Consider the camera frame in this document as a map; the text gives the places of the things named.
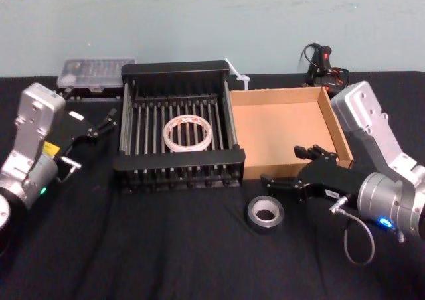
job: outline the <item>brown cardboard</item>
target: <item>brown cardboard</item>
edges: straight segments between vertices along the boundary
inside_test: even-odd
[[[244,179],[294,177],[308,161],[294,146],[318,144],[350,167],[350,148],[323,88],[231,91],[238,144],[245,150]]]

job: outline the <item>black dish rack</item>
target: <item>black dish rack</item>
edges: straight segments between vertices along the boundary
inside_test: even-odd
[[[239,147],[228,89],[225,61],[127,64],[119,155],[114,170],[123,187],[163,190],[238,186],[245,152]],[[205,151],[174,153],[163,142],[164,125],[173,117],[195,114],[211,125]],[[203,132],[188,123],[170,135],[193,145]]]

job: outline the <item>sticker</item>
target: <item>sticker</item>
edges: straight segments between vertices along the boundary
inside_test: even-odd
[[[82,121],[84,119],[84,116],[74,111],[69,112],[69,115],[71,115],[74,119],[77,119],[78,121]]]
[[[326,196],[335,198],[335,199],[339,199],[339,194],[337,192],[333,192],[332,190],[329,189],[325,189],[325,194]]]
[[[60,150],[59,146],[56,146],[55,144],[45,142],[44,147],[42,149],[43,152],[45,152],[48,156],[54,157]]]

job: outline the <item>clear plastic case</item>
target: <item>clear plastic case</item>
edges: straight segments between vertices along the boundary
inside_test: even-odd
[[[123,85],[122,66],[133,63],[132,58],[68,59],[58,78],[58,87],[87,88],[91,92],[119,88]]]

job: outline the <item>black tablecloth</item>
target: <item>black tablecloth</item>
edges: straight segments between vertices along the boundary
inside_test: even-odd
[[[362,72],[405,152],[425,163],[425,73]],[[0,161],[11,149],[20,92],[56,78],[0,79]],[[300,86],[297,74],[253,75],[250,88]],[[233,87],[242,83],[232,81]],[[70,102],[97,121],[118,101]],[[373,171],[349,137],[354,169]],[[33,206],[20,240],[0,260],[0,299],[425,299],[425,244],[373,228],[377,254],[355,267],[343,253],[345,220],[330,203],[298,205],[278,196],[282,229],[259,236],[244,220],[248,201],[266,192],[257,181],[240,188],[120,194],[112,159],[118,131],[96,146],[81,145],[85,162],[66,186],[53,185]],[[354,228],[353,255],[369,241]]]

